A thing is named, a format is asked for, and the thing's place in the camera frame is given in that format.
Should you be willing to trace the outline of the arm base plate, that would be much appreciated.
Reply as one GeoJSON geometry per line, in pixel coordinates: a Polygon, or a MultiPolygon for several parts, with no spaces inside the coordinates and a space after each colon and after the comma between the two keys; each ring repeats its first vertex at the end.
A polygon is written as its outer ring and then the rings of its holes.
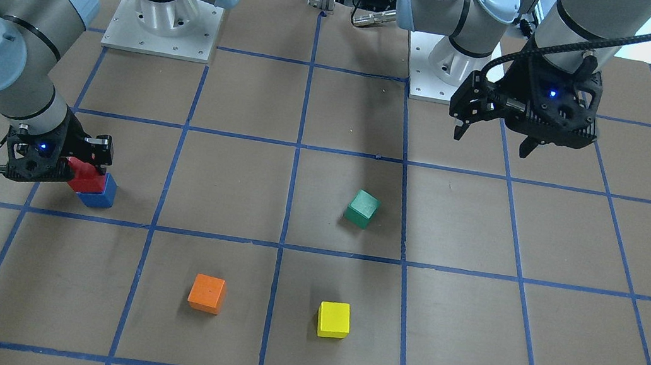
{"type": "Polygon", "coordinates": [[[409,32],[409,96],[447,105],[468,75],[500,56],[500,44],[489,56],[475,58],[457,52],[445,35],[409,32]]]}
{"type": "Polygon", "coordinates": [[[101,43],[123,52],[208,64],[224,14],[224,8],[200,0],[121,0],[101,43]]]}

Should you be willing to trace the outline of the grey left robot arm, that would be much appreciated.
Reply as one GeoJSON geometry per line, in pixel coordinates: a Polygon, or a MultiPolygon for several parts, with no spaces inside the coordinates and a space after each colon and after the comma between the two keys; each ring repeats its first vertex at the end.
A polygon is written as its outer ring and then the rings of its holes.
{"type": "Polygon", "coordinates": [[[583,149],[597,140],[601,68],[651,18],[651,0],[557,0],[503,77],[487,78],[495,47],[522,0],[397,0],[397,25],[443,37],[432,62],[457,88],[449,114],[455,139],[480,121],[502,119],[525,139],[525,158],[544,144],[583,149]]]}

